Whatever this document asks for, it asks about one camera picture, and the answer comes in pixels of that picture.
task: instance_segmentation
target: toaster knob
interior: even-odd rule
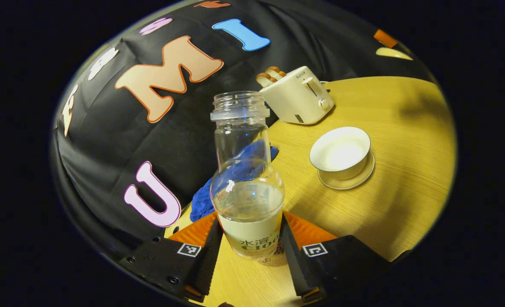
[[[319,99],[317,104],[322,110],[326,110],[331,107],[330,103],[326,99]]]

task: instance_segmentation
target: white bowl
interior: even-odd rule
[[[341,127],[321,136],[311,147],[309,160],[325,176],[350,179],[362,171],[370,151],[370,137],[362,129]]]

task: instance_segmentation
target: bread slice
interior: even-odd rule
[[[275,66],[268,67],[268,69],[266,70],[266,73],[268,75],[272,76],[272,78],[275,78],[276,80],[281,80],[281,78],[286,76],[286,74],[284,72],[282,72],[279,68],[277,68]]]
[[[265,72],[261,72],[256,76],[256,82],[258,82],[258,84],[260,84],[262,87],[268,87],[277,82],[277,79],[266,74]]]

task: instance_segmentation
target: clear plastic bottle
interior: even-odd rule
[[[276,250],[285,194],[271,163],[270,110],[262,93],[254,91],[219,94],[213,104],[219,170],[210,198],[233,250],[260,260]]]

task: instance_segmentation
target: screw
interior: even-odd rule
[[[167,280],[171,283],[171,284],[178,284],[179,283],[179,280],[173,276],[169,276],[167,278]]]

